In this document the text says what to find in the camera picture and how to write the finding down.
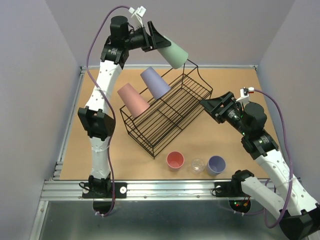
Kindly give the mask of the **light purple plastic cup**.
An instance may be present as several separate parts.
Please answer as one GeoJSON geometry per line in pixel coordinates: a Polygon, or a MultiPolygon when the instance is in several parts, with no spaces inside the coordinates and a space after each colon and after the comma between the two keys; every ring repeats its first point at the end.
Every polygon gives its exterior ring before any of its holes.
{"type": "Polygon", "coordinates": [[[144,70],[140,76],[155,100],[160,99],[171,90],[171,87],[151,66],[144,70]]]}

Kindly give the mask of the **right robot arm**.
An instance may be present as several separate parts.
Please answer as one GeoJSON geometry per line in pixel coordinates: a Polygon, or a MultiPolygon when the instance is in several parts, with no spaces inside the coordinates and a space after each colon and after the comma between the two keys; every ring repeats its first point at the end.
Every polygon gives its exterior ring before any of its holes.
{"type": "Polygon", "coordinates": [[[230,181],[217,182],[211,193],[217,198],[254,198],[276,218],[276,224],[290,240],[301,240],[320,230],[320,204],[306,191],[286,163],[279,146],[265,130],[264,108],[248,100],[252,88],[244,88],[236,99],[232,92],[203,99],[200,104],[217,123],[228,122],[241,135],[251,158],[263,168],[275,190],[270,190],[249,170],[237,170],[230,181]]]}

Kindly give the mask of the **pink plastic cup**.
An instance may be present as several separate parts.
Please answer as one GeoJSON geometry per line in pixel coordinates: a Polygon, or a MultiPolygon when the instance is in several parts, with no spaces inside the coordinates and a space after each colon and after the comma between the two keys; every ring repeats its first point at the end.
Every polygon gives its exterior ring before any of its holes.
{"type": "Polygon", "coordinates": [[[130,83],[121,87],[117,93],[134,118],[143,114],[150,107],[150,104],[130,83]]]}

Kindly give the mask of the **green plastic cup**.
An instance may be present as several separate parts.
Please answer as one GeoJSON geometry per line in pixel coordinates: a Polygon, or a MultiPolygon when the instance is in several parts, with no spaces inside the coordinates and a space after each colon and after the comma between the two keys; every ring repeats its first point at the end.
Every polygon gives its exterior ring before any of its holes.
{"type": "Polygon", "coordinates": [[[171,45],[160,48],[157,51],[162,55],[162,57],[170,64],[173,69],[178,69],[185,64],[189,54],[177,45],[174,41],[168,38],[171,45]]]}

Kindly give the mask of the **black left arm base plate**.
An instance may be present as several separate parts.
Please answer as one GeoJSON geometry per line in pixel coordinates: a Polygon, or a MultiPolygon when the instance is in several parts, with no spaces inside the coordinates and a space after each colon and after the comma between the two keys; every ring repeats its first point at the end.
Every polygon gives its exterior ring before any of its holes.
{"type": "Polygon", "coordinates": [[[83,199],[111,199],[113,193],[115,199],[125,199],[127,197],[127,186],[126,182],[115,182],[114,188],[110,182],[106,189],[101,187],[92,187],[88,182],[81,181],[79,187],[82,189],[83,199]]]}

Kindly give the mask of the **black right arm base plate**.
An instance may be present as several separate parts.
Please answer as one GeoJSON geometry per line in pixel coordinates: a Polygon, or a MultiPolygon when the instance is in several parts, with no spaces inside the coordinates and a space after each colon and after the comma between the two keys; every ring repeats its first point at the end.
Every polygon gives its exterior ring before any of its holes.
{"type": "Polygon", "coordinates": [[[242,190],[241,184],[233,181],[215,182],[211,194],[217,198],[237,198],[246,196],[242,190]]]}

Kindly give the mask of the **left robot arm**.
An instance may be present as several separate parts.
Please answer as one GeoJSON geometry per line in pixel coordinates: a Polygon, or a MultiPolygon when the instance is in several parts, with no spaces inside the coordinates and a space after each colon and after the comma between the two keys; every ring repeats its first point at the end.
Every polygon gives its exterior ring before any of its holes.
{"type": "Polygon", "coordinates": [[[144,52],[171,46],[171,42],[159,33],[152,21],[147,26],[129,29],[125,16],[114,16],[110,22],[110,36],[100,56],[100,73],[93,79],[94,88],[84,107],[77,115],[90,139],[92,169],[89,181],[95,181],[94,191],[100,197],[111,193],[111,168],[109,164],[110,138],[116,127],[115,112],[108,100],[115,83],[129,57],[129,52],[142,49],[144,52]]]}

